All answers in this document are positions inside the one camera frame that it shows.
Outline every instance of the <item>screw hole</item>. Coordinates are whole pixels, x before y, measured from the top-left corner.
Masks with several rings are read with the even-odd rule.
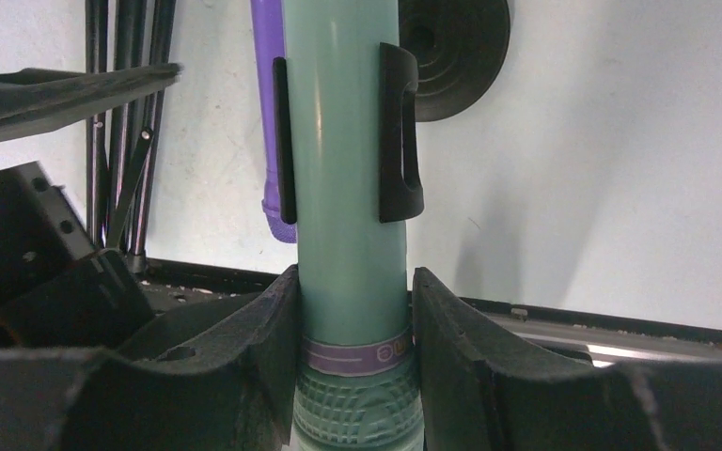
[[[36,177],[32,179],[32,186],[35,188],[35,191],[38,193],[42,193],[46,190],[48,190],[48,181],[42,177]]]
[[[161,357],[156,359],[159,362],[175,362],[177,360],[184,360],[188,359],[190,357],[195,357],[194,348],[190,348],[188,346],[179,346],[177,348],[173,348],[172,350],[169,350],[168,352],[165,352],[162,354]]]
[[[65,221],[59,223],[59,230],[62,230],[62,233],[65,235],[73,233],[73,223],[66,219]]]

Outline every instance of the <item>purple cylinder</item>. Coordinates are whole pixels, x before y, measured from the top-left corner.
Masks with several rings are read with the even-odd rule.
[[[261,127],[267,152],[267,179],[261,207],[273,236],[283,242],[297,242],[294,225],[281,221],[281,198],[278,191],[278,162],[275,141],[275,97],[273,92],[273,59],[284,56],[284,22],[281,0],[251,0],[253,41],[256,45],[256,70],[259,74]]]

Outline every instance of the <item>cylindrical handle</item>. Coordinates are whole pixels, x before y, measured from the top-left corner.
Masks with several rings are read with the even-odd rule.
[[[396,0],[285,0],[306,335],[385,341],[408,324],[405,223],[379,221],[380,44]]]
[[[398,1],[284,0],[284,25],[306,335],[300,448],[418,451],[405,223],[382,222],[379,203],[381,43],[398,43]]]
[[[278,164],[275,144],[275,94],[273,62],[285,53],[284,24],[281,0],[251,0],[253,41],[256,47],[256,69],[259,75],[261,127],[267,156],[267,177],[261,207],[267,224],[279,241],[295,242],[294,225],[281,221],[281,199],[278,186]]]

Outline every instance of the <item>black foam cradle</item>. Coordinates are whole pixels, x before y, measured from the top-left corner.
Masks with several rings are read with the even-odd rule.
[[[414,277],[430,450],[722,449],[722,363],[608,368],[544,350]]]
[[[258,296],[159,317],[123,350],[2,349],[0,450],[278,450],[298,304],[292,267]]]

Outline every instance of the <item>black suction cup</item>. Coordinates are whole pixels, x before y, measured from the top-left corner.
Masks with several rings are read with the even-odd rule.
[[[416,120],[451,117],[478,101],[509,40],[507,0],[400,0],[400,46],[419,62]]]

